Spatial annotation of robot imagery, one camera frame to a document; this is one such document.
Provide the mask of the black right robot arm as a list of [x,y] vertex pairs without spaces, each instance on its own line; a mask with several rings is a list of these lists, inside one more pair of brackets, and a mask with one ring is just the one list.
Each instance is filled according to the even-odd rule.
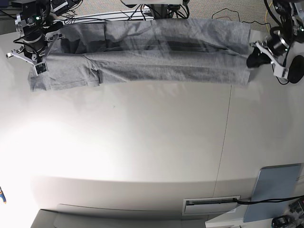
[[76,0],[20,0],[15,17],[21,49],[11,52],[34,66],[53,66],[66,70],[68,65],[86,64],[93,69],[182,69],[244,71],[270,64],[270,58],[258,48],[247,53],[248,26],[216,20],[189,19],[179,15],[179,5],[165,4],[159,9],[149,5],[152,22],[111,22],[99,19],[89,23],[91,49],[82,53],[65,51],[65,40],[74,26],[63,34],[63,23],[52,22],[50,14],[61,16],[77,4]]

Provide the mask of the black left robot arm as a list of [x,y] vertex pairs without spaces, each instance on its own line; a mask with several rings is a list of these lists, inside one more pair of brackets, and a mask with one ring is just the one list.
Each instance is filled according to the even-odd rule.
[[269,31],[270,37],[260,45],[270,52],[272,57],[280,57],[289,52],[293,43],[304,42],[304,9],[301,0],[274,0],[272,6],[279,17],[264,1],[266,11],[277,24]]

